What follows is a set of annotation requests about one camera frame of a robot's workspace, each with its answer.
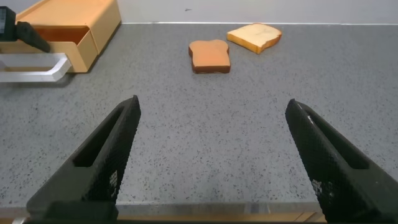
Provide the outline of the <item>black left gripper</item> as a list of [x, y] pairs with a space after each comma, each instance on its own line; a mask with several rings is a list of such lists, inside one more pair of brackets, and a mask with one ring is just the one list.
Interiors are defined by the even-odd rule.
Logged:
[[28, 22], [19, 21], [16, 24], [16, 13], [7, 6], [0, 8], [0, 23], [1, 42], [13, 42], [19, 39], [45, 53], [50, 52], [50, 45]]

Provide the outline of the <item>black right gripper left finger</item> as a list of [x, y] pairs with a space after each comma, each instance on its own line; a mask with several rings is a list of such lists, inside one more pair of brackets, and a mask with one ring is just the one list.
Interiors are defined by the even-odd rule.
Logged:
[[119, 103], [29, 199], [33, 220], [115, 220], [141, 109], [137, 96]]

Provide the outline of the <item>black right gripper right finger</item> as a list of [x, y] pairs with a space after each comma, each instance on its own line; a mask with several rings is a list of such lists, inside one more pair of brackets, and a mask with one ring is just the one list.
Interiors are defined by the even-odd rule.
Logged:
[[291, 99], [285, 118], [327, 222], [397, 222], [395, 179], [309, 106]]

